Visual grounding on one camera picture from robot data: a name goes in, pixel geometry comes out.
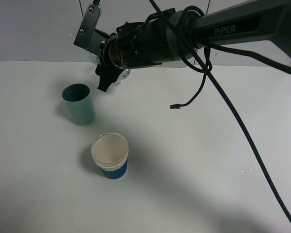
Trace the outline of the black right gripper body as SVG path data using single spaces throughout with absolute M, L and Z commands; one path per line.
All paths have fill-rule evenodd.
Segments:
M 120 75 L 124 69 L 161 65 L 170 61 L 167 26 L 163 21 L 127 23 L 117 33 L 96 42 L 97 75 Z

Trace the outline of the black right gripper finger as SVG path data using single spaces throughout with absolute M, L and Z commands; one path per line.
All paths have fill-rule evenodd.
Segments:
M 99 64 L 97 66 L 97 75 L 99 76 L 99 83 L 97 89 L 107 92 L 108 88 L 117 81 L 124 69 L 118 69 L 112 65 Z

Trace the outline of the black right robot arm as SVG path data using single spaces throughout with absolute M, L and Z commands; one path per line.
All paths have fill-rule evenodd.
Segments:
M 291 58 L 291 0 L 250 0 L 205 15 L 196 6 L 157 11 L 144 22 L 117 28 L 116 38 L 100 44 L 96 68 L 101 91 L 126 69 L 158 66 L 191 58 L 195 49 L 210 49 L 254 58 L 291 74 L 291 67 L 231 44 L 271 41 Z

